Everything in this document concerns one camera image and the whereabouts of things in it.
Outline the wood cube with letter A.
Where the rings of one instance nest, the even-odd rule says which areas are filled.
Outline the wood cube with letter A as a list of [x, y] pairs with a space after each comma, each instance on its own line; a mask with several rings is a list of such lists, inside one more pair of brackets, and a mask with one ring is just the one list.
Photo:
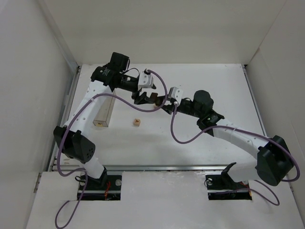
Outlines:
[[136, 126], [136, 127], [139, 127], [141, 124], [141, 120], [140, 119], [134, 119], [133, 121], [133, 125]]

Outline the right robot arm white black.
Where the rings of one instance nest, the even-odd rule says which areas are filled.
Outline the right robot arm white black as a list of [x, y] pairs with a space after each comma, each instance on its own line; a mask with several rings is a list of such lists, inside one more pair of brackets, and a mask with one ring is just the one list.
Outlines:
[[202, 132], [225, 140], [244, 150], [255, 161], [245, 164], [230, 163], [222, 171], [226, 183], [259, 179], [271, 186], [285, 180], [292, 168], [297, 168], [283, 138], [268, 138], [240, 129], [223, 115], [213, 110], [214, 101], [207, 91], [196, 91], [193, 99], [182, 98], [182, 91], [171, 88], [168, 96], [151, 96], [154, 104], [168, 114], [177, 113], [196, 117]]

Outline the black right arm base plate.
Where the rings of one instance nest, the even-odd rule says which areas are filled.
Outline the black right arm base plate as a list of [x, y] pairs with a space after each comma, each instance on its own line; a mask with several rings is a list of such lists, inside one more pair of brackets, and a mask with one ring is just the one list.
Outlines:
[[229, 170], [236, 162], [229, 164], [224, 170], [207, 172], [204, 185], [207, 188], [209, 200], [252, 200], [249, 185], [234, 182], [228, 175]]

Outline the clear plastic box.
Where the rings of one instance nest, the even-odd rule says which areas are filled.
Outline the clear plastic box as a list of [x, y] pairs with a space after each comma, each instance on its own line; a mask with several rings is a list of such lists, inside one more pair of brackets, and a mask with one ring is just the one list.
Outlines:
[[100, 96], [99, 102], [102, 102], [100, 109], [93, 121], [96, 127], [108, 127], [110, 124], [114, 103], [116, 98], [113, 96]]

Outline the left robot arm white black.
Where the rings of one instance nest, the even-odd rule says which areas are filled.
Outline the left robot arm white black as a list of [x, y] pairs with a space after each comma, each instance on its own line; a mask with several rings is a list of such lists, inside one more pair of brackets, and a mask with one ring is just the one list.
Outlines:
[[98, 161], [95, 144], [89, 139], [96, 115], [117, 88], [135, 96], [143, 88], [156, 88], [149, 70], [144, 70], [138, 77], [128, 76], [126, 72], [129, 63], [128, 56], [114, 52], [109, 63], [97, 67], [91, 75], [85, 96], [72, 117], [53, 131], [59, 148], [58, 156], [65, 154], [66, 157], [77, 160], [88, 179], [101, 187], [106, 183], [107, 170]]

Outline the dark brown wood block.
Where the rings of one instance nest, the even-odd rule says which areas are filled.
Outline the dark brown wood block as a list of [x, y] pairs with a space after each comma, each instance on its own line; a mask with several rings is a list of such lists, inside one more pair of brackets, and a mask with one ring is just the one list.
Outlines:
[[158, 98], [158, 94], [157, 94], [157, 93], [151, 93], [151, 95], [150, 95], [150, 97], [149, 97], [149, 99], [150, 99], [150, 101], [151, 101], [152, 104], [155, 103], [155, 101], [157, 100], [157, 98]]

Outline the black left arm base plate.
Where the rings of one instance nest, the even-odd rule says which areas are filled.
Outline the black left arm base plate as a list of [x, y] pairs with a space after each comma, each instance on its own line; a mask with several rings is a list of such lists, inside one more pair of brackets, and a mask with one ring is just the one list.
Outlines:
[[88, 179], [85, 187], [85, 175], [75, 176], [79, 182], [77, 199], [84, 201], [117, 201], [121, 200], [122, 174], [110, 174], [103, 186]]

